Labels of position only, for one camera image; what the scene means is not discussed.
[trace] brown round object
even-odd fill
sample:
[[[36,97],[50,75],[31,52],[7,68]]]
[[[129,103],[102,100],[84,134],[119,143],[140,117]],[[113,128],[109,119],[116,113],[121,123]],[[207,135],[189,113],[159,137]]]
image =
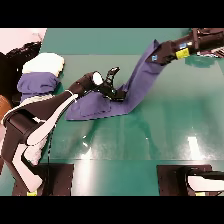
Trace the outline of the brown round object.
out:
[[[0,120],[4,117],[4,115],[11,110],[10,102],[2,95],[0,95]]]

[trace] sticker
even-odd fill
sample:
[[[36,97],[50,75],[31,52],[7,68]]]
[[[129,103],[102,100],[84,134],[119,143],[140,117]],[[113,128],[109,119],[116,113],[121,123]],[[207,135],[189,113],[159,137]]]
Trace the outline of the sticker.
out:
[[[190,56],[188,48],[176,52],[177,59],[186,58]]]
[[[27,196],[37,196],[37,191],[27,192]]]
[[[152,56],[152,61],[156,61],[157,60],[157,55]]]
[[[180,47],[180,49],[186,48],[187,44],[186,43],[180,44],[179,47]]]
[[[196,196],[205,196],[205,192],[195,192]]]

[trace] yellow tape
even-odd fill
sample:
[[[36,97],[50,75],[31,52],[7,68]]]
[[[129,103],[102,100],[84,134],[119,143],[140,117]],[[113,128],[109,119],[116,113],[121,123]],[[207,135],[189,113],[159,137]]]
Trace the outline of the yellow tape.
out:
[[[205,192],[197,192],[195,193],[196,196],[205,196]]]
[[[27,196],[37,196],[37,191],[27,192]]]
[[[190,56],[188,48],[176,52],[177,59],[186,58]]]

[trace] blue cloth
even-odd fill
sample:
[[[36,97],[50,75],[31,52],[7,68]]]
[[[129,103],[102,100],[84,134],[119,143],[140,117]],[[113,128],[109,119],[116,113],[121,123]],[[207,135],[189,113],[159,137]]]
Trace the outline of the blue cloth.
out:
[[[21,102],[33,96],[42,96],[54,92],[60,80],[50,72],[31,72],[23,74],[17,84],[22,93]]]
[[[144,99],[165,67],[145,61],[158,46],[158,41],[154,40],[139,59],[128,82],[120,87],[127,91],[123,102],[113,102],[101,93],[91,92],[68,108],[65,119],[90,120],[130,113]]]

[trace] green table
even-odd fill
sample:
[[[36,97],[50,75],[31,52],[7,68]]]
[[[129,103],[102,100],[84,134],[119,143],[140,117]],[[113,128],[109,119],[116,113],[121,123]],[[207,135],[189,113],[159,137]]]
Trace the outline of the green table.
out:
[[[115,85],[122,84],[154,39],[174,40],[187,31],[48,29],[41,52],[65,58],[58,94],[87,72],[106,76],[115,66],[121,68]],[[157,164],[200,162],[224,171],[224,62],[210,58],[206,66],[190,65],[196,57],[168,65],[128,115],[69,122],[61,117],[51,162],[75,164],[72,195],[158,195]]]

